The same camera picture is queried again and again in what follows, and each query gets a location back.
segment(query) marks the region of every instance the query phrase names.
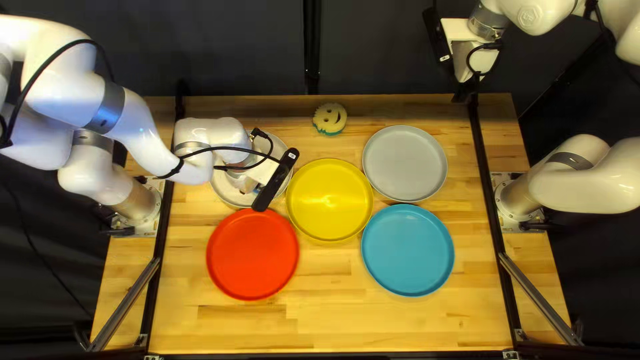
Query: yellow plate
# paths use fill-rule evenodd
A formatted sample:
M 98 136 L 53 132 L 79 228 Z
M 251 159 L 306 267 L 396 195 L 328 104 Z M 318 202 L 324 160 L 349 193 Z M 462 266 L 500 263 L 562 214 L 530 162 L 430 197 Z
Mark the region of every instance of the yellow plate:
M 338 159 L 311 161 L 293 175 L 287 212 L 303 233 L 323 241 L 344 240 L 371 217 L 373 190 L 364 174 Z

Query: wood grain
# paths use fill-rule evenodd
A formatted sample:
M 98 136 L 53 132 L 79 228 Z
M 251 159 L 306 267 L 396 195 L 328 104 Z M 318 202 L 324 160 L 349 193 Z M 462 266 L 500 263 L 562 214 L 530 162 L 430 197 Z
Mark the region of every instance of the wood grain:
M 288 146 L 297 147 L 301 157 L 296 168 L 328 157 L 362 168 L 366 141 L 385 126 L 406 124 L 432 134 L 444 148 L 449 173 L 443 188 L 419 205 L 432 211 L 449 229 L 456 262 L 443 288 L 427 297 L 406 299 L 388 293 L 369 276 L 360 257 L 359 235 L 342 245 L 327 246 L 298 233 L 300 262 L 291 282 L 267 300 L 241 302 L 213 285 L 204 262 L 209 236 L 234 210 L 224 205 L 208 184 L 177 184 L 149 350 L 160 354 L 213 354 L 510 347 L 467 112 L 463 106 L 451 104 L 450 99 L 450 95 L 187 98 L 189 116 L 234 116 L 245 127 L 258 126 Z M 328 101 L 340 102 L 349 112 L 347 127 L 339 136 L 320 135 L 310 125 L 315 108 Z M 147 98 L 147 102 L 163 138 L 168 140 L 173 99 Z M 511 97 L 485 95 L 481 104 L 491 169 L 526 170 Z M 129 160 L 127 170 L 142 174 L 136 166 Z M 376 193 L 374 212 L 393 203 Z M 274 201 L 272 208 L 286 215 L 283 197 Z M 140 273 L 114 259 L 123 260 L 124 252 L 143 257 L 152 252 L 152 245 L 132 249 L 124 244 L 112 240 L 94 333 L 117 305 L 118 296 L 124 295 Z M 568 318 L 546 235 L 513 235 L 506 237 L 506 245 L 547 300 Z M 527 302 L 519 293 L 525 331 L 536 338 L 557 341 L 553 330 Z M 109 347 L 130 345 L 137 337 L 141 304 L 136 306 L 128 316 L 133 320 L 127 319 Z

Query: gray plate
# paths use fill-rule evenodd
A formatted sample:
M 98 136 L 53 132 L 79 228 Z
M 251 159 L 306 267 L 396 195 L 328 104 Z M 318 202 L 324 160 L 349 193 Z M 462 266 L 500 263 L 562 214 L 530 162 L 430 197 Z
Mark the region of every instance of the gray plate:
M 362 154 L 369 182 L 382 195 L 417 202 L 436 193 L 447 178 L 447 157 L 423 130 L 394 125 L 375 133 Z

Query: sponge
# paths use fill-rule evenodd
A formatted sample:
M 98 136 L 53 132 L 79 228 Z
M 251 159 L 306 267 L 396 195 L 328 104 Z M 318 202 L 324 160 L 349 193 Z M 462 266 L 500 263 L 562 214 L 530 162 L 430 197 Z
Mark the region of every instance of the sponge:
M 313 123 L 321 134 L 338 135 L 347 124 L 347 111 L 342 105 L 329 102 L 316 110 Z

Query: black cable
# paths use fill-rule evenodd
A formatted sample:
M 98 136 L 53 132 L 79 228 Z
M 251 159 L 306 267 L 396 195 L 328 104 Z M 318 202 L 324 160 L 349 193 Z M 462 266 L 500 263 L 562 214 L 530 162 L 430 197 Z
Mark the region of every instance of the black cable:
M 489 74 L 491 71 L 493 71 L 493 68 L 495 68 L 495 65 L 498 63 L 498 59 L 500 58 L 500 53 L 498 53 L 498 56 L 496 57 L 495 61 L 493 62 L 493 65 L 491 65 L 491 68 L 489 70 L 485 72 L 478 71 L 471 66 L 471 55 L 473 55 L 474 52 L 482 49 L 500 51 L 502 49 L 502 42 L 500 40 L 497 40 L 495 42 L 489 42 L 487 44 L 476 46 L 473 49 L 471 49 L 471 51 L 469 51 L 469 53 L 467 54 L 467 67 L 469 68 L 469 70 L 471 70 L 471 72 L 474 73 L 475 76 L 485 76 Z
M 269 137 L 266 136 L 265 139 L 269 140 L 269 151 L 267 152 L 267 156 L 271 155 L 271 152 L 273 152 L 273 140 Z M 233 167 L 233 166 L 214 166 L 213 169 L 214 170 L 249 170 L 250 168 L 255 168 L 256 166 L 259 166 L 260 164 L 262 164 L 263 162 L 265 162 L 267 160 L 267 157 L 262 157 L 262 159 L 260 161 L 258 161 L 257 163 L 253 164 L 253 165 L 249 165 L 246 167 Z
M 275 162 L 277 162 L 278 164 L 280 163 L 280 159 L 276 159 L 273 156 L 267 155 L 267 154 L 263 154 L 259 151 L 255 151 L 252 149 L 244 149 L 242 147 L 234 147 L 234 146 L 211 146 L 211 147 L 206 147 L 204 149 L 200 149 L 200 150 L 196 150 L 194 152 L 190 152 L 189 154 L 186 155 L 182 155 L 182 156 L 178 156 L 178 158 L 180 159 L 186 159 L 186 158 L 190 158 L 192 156 L 196 156 L 198 154 L 201 154 L 203 152 L 207 152 L 207 151 L 217 151 L 217 150 L 235 150 L 235 151 L 240 151 L 240 152 L 248 152 L 249 154 L 254 154 L 254 155 L 259 155 L 259 156 L 263 156 L 267 159 L 273 160 Z
M 606 37 L 609 45 L 615 49 L 616 40 L 613 37 L 613 34 L 610 33 L 609 30 L 604 26 L 604 21 L 602 19 L 602 12 L 600 12 L 600 6 L 598 5 L 598 0 L 593 1 L 593 8 L 596 11 L 596 17 L 598 18 L 598 26 L 600 26 L 600 32 Z M 640 90 L 640 80 L 636 79 L 636 77 L 631 73 L 631 71 L 629 71 L 627 64 L 617 56 L 616 56 L 616 61 L 618 62 L 618 65 L 620 66 L 622 71 L 625 73 L 625 75 L 629 78 L 629 80 L 631 80 L 631 82 L 633 82 L 633 84 L 635 84 L 635 86 L 637 86 L 638 89 Z
M 55 270 L 53 270 L 53 267 L 49 264 L 49 262 L 44 258 L 44 256 L 35 247 L 35 244 L 33 243 L 33 240 L 31 239 L 31 237 L 29 235 L 29 231 L 27 230 L 27 223 L 24 221 L 24 217 L 22 216 L 22 206 L 20 206 L 20 201 L 18 201 L 18 197 L 16 196 L 16 194 L 13 192 L 13 190 L 11 190 L 11 188 L 2 179 L 0 179 L 0 184 L 2 184 L 2 186 L 4 187 L 6 192 L 9 193 L 9 196 L 13 199 L 13 203 L 15 205 L 16 214 L 18 215 L 18 219 L 20 220 L 20 224 L 22 226 L 22 232 L 24 233 L 24 236 L 27 238 L 27 242 L 29 243 L 29 246 L 31 247 L 31 250 L 33 250 L 33 252 L 38 256 L 38 258 L 40 259 L 42 264 L 49 270 L 51 275 L 53 275 L 53 277 L 55 277 L 56 280 L 60 283 L 60 285 L 67 291 L 69 296 L 71 296 L 74 299 L 74 301 L 82 309 L 82 311 L 84 311 L 84 313 L 87 316 L 89 316 L 89 320 L 93 320 L 93 315 L 91 315 L 91 313 L 89 313 L 89 311 L 87 311 L 87 309 L 82 305 L 80 300 L 78 300 L 78 298 L 71 292 L 69 287 L 64 283 L 64 281 L 62 281 L 62 279 L 60 279 L 60 276 L 58 276 L 58 274 L 55 272 Z
M 182 168 L 182 166 L 184 165 L 184 159 L 186 158 L 190 158 L 192 156 L 196 156 L 199 154 L 202 154 L 203 152 L 208 152 L 208 151 L 217 151 L 217 150 L 233 150 L 233 151 L 240 151 L 240 152 L 247 152 L 249 154 L 254 154 L 254 155 L 258 155 L 258 156 L 262 156 L 264 159 L 261 161 L 264 161 L 266 159 L 269 160 L 273 160 L 275 162 L 277 162 L 278 164 L 282 164 L 282 162 L 280 161 L 280 159 L 276 159 L 273 156 L 271 156 L 270 154 L 263 154 L 259 151 L 255 151 L 253 149 L 244 149 L 242 147 L 234 147 L 234 146 L 212 146 L 212 147 L 206 147 L 204 149 L 200 149 L 200 150 L 196 150 L 194 152 L 190 152 L 189 154 L 185 154 L 182 156 L 178 156 L 178 159 L 180 160 L 178 162 L 178 165 L 176 165 L 173 169 L 171 169 L 171 171 L 169 171 L 167 174 L 163 175 L 163 176 L 157 176 L 156 179 L 167 179 L 171 176 L 174 176 L 175 174 L 178 174 L 180 172 L 180 169 Z
M 13 111 L 11 112 L 11 117 L 9 118 L 9 121 L 6 124 L 6 131 L 3 131 L 2 137 L 0 137 L 0 147 L 11 146 L 11 144 L 12 144 L 11 143 L 11 135 L 13 133 L 13 127 L 15 126 L 15 121 L 16 121 L 16 119 L 18 117 L 18 113 L 20 112 L 20 109 L 22 108 L 22 104 L 24 103 L 24 100 L 27 97 L 27 94 L 31 90 L 31 87 L 33 87 L 33 85 L 35 84 L 36 80 L 38 80 L 38 78 L 40 77 L 42 72 L 44 72 L 44 70 L 56 58 L 58 58 L 60 55 L 62 55 L 65 51 L 67 51 L 70 48 L 72 48 L 72 47 L 74 47 L 76 45 L 79 45 L 79 44 L 91 44 L 91 45 L 95 46 L 95 48 L 98 50 L 98 53 L 100 53 L 100 55 L 102 56 L 102 59 L 104 60 L 104 64 L 105 64 L 105 66 L 107 68 L 107 72 L 109 73 L 109 78 L 110 78 L 111 82 L 115 82 L 115 77 L 113 76 L 113 69 L 111 68 L 111 64 L 110 64 L 109 60 L 107 59 L 106 53 L 104 51 L 104 48 L 100 44 L 98 44 L 96 41 L 91 40 L 91 39 L 80 39 L 80 40 L 72 41 L 72 42 L 68 43 L 67 45 L 64 45 L 63 47 L 61 47 L 58 50 L 56 50 L 55 53 L 51 54 L 51 56 L 48 57 L 40 65 L 38 70 L 36 70 L 33 73 L 31 78 L 27 82 L 27 84 L 22 89 L 22 92 L 20 93 L 20 96 L 18 96 L 18 99 L 16 100 L 15 107 L 13 108 Z

